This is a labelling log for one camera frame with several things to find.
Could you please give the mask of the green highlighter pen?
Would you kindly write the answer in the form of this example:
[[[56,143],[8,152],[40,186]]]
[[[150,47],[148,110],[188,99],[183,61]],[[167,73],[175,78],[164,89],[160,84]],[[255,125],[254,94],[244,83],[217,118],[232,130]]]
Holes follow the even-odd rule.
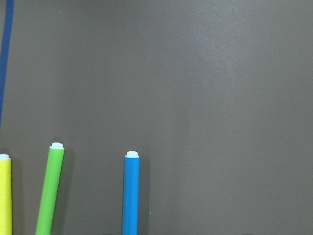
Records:
[[[37,235],[51,234],[64,152],[64,145],[59,142],[53,142],[48,150],[45,177],[35,231],[35,234]]]

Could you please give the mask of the blue highlighter pen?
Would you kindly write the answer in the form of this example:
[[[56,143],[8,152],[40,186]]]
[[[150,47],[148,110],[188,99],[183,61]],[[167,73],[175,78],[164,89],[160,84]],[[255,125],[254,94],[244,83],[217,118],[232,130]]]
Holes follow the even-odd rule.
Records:
[[[122,235],[137,234],[139,168],[139,154],[128,151],[124,159]]]

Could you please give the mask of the yellow highlighter pen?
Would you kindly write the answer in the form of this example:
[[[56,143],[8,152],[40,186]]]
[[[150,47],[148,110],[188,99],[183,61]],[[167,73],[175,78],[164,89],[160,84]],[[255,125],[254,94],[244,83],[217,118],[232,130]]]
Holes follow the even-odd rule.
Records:
[[[11,159],[0,155],[0,234],[12,235],[12,176]]]

